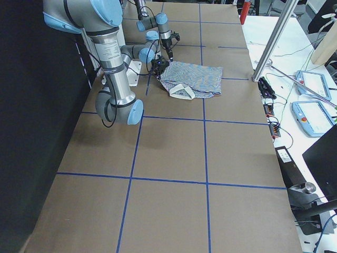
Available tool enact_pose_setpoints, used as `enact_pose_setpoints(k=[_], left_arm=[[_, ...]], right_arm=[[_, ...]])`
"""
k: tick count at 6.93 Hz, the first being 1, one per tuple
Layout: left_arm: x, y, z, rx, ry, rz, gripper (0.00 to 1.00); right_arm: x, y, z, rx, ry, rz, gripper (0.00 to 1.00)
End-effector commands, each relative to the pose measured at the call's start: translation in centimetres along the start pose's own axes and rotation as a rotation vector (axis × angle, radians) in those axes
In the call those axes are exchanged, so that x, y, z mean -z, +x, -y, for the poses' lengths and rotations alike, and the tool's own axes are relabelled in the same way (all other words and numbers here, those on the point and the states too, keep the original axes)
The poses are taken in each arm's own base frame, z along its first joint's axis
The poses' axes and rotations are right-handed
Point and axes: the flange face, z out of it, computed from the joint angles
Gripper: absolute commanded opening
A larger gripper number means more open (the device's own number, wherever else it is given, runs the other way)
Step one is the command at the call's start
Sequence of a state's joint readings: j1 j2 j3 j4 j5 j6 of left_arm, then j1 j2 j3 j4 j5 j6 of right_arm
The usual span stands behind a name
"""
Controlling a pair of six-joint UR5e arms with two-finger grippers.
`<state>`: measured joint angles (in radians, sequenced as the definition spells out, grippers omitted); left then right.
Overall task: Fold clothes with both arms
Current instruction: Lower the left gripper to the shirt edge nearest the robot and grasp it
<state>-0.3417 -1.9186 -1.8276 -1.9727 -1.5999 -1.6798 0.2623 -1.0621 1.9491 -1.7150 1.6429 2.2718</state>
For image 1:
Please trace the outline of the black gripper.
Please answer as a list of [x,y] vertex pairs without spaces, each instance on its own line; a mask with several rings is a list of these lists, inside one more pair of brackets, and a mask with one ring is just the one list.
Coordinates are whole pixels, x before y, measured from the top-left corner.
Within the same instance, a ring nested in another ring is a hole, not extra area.
[[168,39],[161,39],[162,46],[165,48],[166,53],[169,57],[169,60],[173,62],[173,51],[171,50],[172,40]]
[[160,76],[167,67],[169,67],[169,63],[155,63],[153,66],[153,74]]

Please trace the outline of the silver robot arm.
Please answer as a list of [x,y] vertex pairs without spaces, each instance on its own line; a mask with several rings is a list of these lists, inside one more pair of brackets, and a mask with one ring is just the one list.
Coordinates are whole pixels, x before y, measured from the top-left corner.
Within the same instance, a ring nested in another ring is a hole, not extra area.
[[176,38],[176,40],[179,41],[179,33],[173,32],[169,28],[168,18],[165,13],[158,13],[154,15],[152,10],[146,6],[145,1],[134,2],[138,16],[138,21],[136,23],[138,30],[140,32],[145,32],[157,27],[161,44],[164,47],[169,60],[173,62],[172,39]]
[[134,46],[118,43],[117,35],[123,20],[120,1],[44,1],[45,23],[56,30],[79,34],[85,31],[91,38],[102,67],[106,84],[99,91],[95,107],[101,119],[110,123],[138,124],[143,114],[143,102],[131,91],[127,68],[131,60],[149,63],[163,46],[173,58],[172,38],[165,13],[150,17],[144,1],[136,1],[137,28],[153,32],[154,38]]

